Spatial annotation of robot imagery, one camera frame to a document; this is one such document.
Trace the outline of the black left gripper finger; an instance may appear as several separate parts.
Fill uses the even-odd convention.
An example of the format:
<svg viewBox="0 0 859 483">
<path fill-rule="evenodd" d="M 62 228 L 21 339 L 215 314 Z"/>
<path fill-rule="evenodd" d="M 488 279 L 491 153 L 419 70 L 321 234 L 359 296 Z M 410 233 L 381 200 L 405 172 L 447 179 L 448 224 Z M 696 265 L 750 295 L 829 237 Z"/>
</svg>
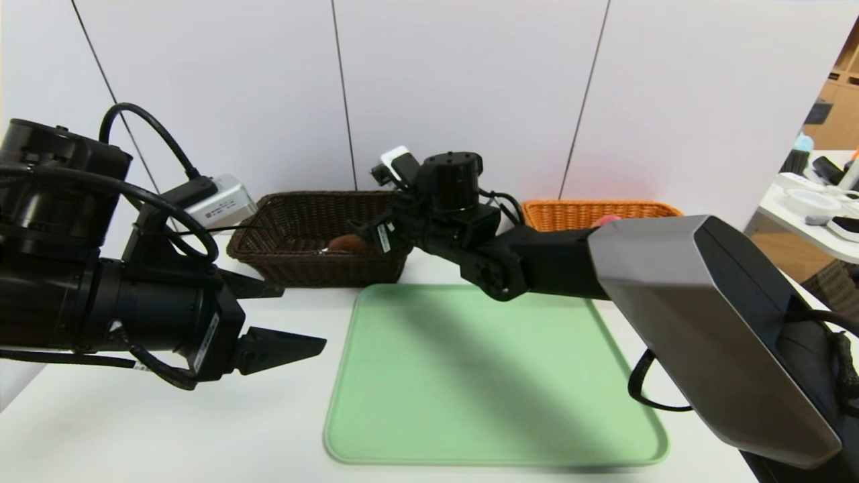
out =
<svg viewBox="0 0 859 483">
<path fill-rule="evenodd" d="M 286 333 L 269 328 L 251 327 L 238 340 L 234 369 L 243 376 L 309 360 L 324 351 L 326 339 Z"/>
<path fill-rule="evenodd" d="M 268 282 L 243 275 L 242 273 L 217 269 L 221 280 L 238 300 L 242 299 L 279 299 L 285 292 L 285 288 Z"/>
</svg>

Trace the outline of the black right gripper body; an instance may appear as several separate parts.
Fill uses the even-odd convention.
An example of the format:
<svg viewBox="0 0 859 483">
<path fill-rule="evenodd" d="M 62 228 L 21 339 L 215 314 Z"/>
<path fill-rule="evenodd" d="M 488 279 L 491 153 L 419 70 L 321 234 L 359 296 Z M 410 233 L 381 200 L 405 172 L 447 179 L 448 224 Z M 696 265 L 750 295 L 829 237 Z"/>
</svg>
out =
<svg viewBox="0 0 859 483">
<path fill-rule="evenodd" d="M 421 222 L 408 212 L 386 210 L 367 224 L 371 226 L 374 247 L 385 256 L 408 254 L 416 248 Z"/>
</svg>

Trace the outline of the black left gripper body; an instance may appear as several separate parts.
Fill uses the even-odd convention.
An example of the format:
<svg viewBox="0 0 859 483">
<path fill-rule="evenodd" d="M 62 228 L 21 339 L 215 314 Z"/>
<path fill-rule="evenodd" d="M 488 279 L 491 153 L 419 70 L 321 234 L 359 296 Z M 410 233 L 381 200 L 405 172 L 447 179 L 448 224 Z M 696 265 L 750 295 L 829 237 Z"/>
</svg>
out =
<svg viewBox="0 0 859 483">
<path fill-rule="evenodd" d="M 101 260 L 95 351 L 127 351 L 134 367 L 169 383 L 230 373 L 245 315 L 217 269 L 182 258 L 153 266 Z"/>
</svg>

